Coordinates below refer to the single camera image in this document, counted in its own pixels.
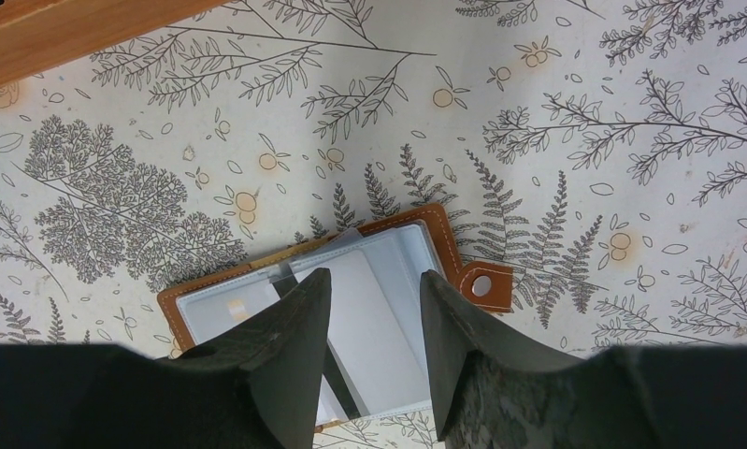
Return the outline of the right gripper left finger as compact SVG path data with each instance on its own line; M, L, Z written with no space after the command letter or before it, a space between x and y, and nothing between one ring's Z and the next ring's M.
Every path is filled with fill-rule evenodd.
M309 448L331 296L317 269L176 359L0 344L0 448Z

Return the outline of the brown leather card holder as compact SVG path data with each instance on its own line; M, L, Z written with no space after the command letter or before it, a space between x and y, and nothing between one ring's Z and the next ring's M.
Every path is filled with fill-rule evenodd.
M485 311L511 309L512 268L463 261L437 203L183 282L157 301L186 350L270 307L319 268L330 272L332 299L318 428L430 405L419 298L426 271Z

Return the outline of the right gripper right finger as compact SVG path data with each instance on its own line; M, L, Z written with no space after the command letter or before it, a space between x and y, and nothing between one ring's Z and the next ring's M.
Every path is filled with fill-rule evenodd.
M747 448L747 346L611 346L578 358L420 284L437 437L448 448Z

